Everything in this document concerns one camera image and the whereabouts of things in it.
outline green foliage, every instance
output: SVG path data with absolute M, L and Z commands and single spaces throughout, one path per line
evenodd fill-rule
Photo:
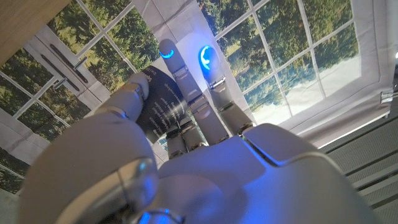
M 84 56 L 87 69 L 110 92 L 116 91 L 133 74 L 111 44 L 102 38 Z
M 25 49 L 18 50 L 0 70 L 31 94 L 37 93 L 52 78 Z
M 303 3 L 314 43 L 353 17 L 350 0 L 303 0 Z
M 257 3 L 259 3 L 261 0 L 251 0 L 251 2 L 253 3 L 253 6 L 255 6 Z
M 137 9 L 132 9 L 108 34 L 138 71 L 159 58 L 159 43 Z
M 249 93 L 246 93 L 244 98 L 252 112 L 258 111 L 264 105 L 281 105 L 283 102 L 275 77 L 269 78 Z
M 218 40 L 231 71 L 244 91 L 271 72 L 271 66 L 253 17 Z
M 131 0 L 82 0 L 95 19 L 105 28 Z
M 100 31 L 75 0 L 47 25 L 75 54 Z
M 8 167 L 12 171 L 16 172 L 17 174 L 26 175 L 27 170 L 29 169 L 30 165 L 16 159 L 14 156 L 8 154 L 7 151 L 0 147 L 0 164 Z
M 197 0 L 197 2 L 213 35 L 217 35 L 249 10 L 246 0 Z
M 0 77 L 0 108 L 14 115 L 28 100 L 29 96 L 5 78 Z
M 40 97 L 40 101 L 68 124 L 73 124 L 90 112 L 90 109 L 64 86 L 56 91 L 49 88 Z
M 354 24 L 318 45 L 314 49 L 319 71 L 355 57 L 359 54 Z
M 18 120 L 42 138 L 53 141 L 67 128 L 55 119 L 50 112 L 34 103 Z
M 316 74 L 313 69 L 311 53 L 307 53 L 278 72 L 282 89 L 287 95 L 289 91 L 297 86 L 315 80 Z
M 257 16 L 277 67 L 308 47 L 296 0 L 271 0 Z
M 0 168 L 0 188 L 15 194 L 21 189 L 23 181 L 24 179 Z

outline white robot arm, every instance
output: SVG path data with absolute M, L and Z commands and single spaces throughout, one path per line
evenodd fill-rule
M 135 74 L 34 162 L 19 223 L 378 223 L 326 155 L 235 105 L 214 49 L 198 63 L 217 112 L 174 43 L 162 41 L 160 54 L 205 139 L 188 118 L 171 127 L 171 160 L 157 170 L 136 124 L 150 90 Z

